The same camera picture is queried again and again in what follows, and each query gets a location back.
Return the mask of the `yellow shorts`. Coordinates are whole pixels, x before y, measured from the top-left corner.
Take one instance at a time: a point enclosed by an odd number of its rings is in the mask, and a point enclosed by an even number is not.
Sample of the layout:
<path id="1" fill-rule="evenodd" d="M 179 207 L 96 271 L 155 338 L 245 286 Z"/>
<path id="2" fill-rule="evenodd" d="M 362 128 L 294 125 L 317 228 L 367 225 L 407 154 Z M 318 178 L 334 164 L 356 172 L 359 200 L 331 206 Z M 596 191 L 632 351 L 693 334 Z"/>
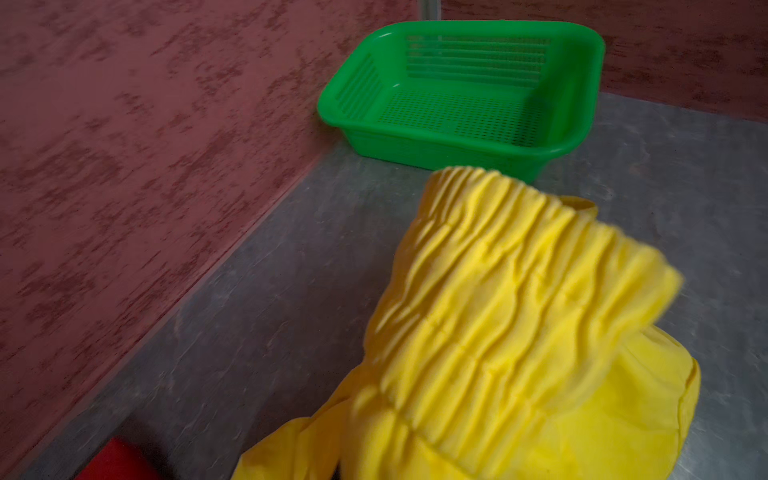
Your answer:
<path id="1" fill-rule="evenodd" d="M 362 362 L 233 475 L 665 479 L 701 385 L 657 325 L 682 283 L 588 201 L 496 171 L 437 171 Z"/>

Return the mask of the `red shorts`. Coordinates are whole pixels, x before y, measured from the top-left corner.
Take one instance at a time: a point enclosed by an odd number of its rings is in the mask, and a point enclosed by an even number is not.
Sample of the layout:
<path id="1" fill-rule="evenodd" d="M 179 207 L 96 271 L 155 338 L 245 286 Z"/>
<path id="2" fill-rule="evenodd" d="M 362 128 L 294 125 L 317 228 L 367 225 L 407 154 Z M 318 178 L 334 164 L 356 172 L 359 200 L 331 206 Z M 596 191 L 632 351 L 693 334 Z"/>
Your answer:
<path id="1" fill-rule="evenodd" d="M 112 438 L 75 476 L 75 480 L 161 480 L 163 476 L 138 447 Z"/>

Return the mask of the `green plastic basket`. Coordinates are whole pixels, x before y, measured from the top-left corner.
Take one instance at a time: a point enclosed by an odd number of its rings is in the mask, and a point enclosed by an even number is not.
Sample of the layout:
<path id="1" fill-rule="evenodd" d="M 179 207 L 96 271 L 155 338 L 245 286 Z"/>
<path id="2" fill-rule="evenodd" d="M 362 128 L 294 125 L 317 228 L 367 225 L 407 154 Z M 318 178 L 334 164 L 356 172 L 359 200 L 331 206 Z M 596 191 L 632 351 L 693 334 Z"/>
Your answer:
<path id="1" fill-rule="evenodd" d="M 361 156 L 534 181 L 587 138 L 606 45 L 557 21 L 411 21 L 366 37 L 319 97 Z"/>

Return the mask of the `right aluminium corner post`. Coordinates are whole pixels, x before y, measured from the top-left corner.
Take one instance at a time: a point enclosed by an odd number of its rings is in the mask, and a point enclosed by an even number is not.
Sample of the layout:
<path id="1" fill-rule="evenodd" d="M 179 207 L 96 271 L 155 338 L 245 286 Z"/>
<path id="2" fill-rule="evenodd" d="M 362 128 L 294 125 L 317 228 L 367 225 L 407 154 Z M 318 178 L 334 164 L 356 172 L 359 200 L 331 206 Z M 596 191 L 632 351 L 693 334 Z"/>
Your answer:
<path id="1" fill-rule="evenodd" d="M 426 21 L 439 21 L 442 19 L 441 0 L 419 0 L 419 19 Z"/>

